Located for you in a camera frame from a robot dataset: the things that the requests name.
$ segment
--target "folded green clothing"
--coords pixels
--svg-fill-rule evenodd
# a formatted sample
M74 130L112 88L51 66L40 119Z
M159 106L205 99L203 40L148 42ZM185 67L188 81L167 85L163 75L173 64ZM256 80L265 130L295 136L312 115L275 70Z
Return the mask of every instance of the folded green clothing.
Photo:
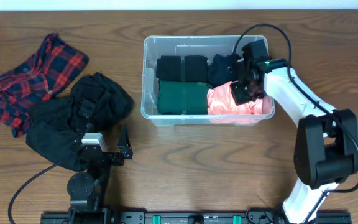
M160 114L208 114L210 84L201 82L160 81L157 109Z

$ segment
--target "green clip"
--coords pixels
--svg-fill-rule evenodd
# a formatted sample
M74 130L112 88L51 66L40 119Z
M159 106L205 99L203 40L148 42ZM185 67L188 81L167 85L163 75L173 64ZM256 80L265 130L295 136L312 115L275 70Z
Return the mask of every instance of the green clip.
M233 224L241 224L241 216L240 215L233 216Z
M160 215L153 216L153 224L161 224L161 216Z

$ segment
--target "folded clothing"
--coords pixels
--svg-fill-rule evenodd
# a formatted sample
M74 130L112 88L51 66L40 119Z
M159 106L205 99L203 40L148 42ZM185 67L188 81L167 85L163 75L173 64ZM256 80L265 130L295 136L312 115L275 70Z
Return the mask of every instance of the folded clothing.
M161 56L157 59L156 76L160 81L208 82L208 64L204 56Z
M233 59L237 61L241 59L241 57L238 56L238 54L234 56L216 54L214 56L212 64L208 66L208 81L214 88L229 81L237 81L239 79L238 74L230 69L233 64Z
M207 58L199 55L185 56L185 82L208 82Z
M13 136L27 132L27 110L62 92L86 67L88 56L49 34L38 51L24 63L0 76L0 123L12 128Z
M208 90L207 83L160 81L157 110L160 114L207 114Z
M160 80L182 81L180 56L161 56L157 59L155 75Z
M208 91L208 114L261 115L263 100L256 99L255 101L250 101L237 106L231 93L231 83L232 81L229 81L224 85Z
M126 118L132 107L132 98L103 74L82 77L70 96L38 103L29 110L33 124L26 144L53 163L65 159L60 165L66 169L85 170L87 163L74 153L85 132L110 128Z

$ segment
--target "pink clothing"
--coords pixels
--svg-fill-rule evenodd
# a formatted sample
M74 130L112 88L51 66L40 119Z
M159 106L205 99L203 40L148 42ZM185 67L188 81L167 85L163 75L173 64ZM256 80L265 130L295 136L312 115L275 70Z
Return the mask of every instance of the pink clothing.
M216 87L215 89L208 90L208 114L209 115L262 115L262 99L256 99L255 102L250 101L237 106L231 94L229 81L226 84ZM231 123L237 122L241 124L255 123L259 120L211 120L214 123Z

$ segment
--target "white wall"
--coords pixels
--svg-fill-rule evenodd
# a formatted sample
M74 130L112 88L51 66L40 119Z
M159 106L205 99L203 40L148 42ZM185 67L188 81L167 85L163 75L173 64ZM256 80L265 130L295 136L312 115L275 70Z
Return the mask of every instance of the white wall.
M0 0L0 11L154 9L358 9L358 0Z

